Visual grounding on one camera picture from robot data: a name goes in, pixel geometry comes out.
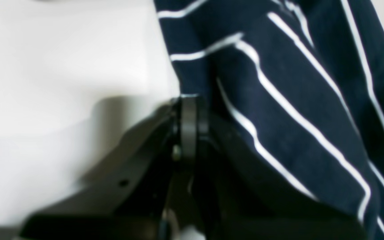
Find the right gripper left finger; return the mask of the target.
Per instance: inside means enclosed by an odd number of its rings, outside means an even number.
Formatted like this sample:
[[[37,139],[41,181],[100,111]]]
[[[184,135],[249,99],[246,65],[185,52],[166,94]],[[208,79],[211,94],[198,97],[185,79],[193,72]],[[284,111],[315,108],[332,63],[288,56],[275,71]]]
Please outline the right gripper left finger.
[[[29,217],[19,239],[194,239],[198,119],[198,98],[177,98],[158,108],[87,174],[84,189]]]

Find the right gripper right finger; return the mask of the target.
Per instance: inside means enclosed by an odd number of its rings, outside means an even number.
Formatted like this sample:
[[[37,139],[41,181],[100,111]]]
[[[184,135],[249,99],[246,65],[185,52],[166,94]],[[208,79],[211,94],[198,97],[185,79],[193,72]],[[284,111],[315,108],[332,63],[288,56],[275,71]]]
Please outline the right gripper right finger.
[[[208,240],[365,240],[352,217],[264,164],[202,97],[192,99],[192,194]]]

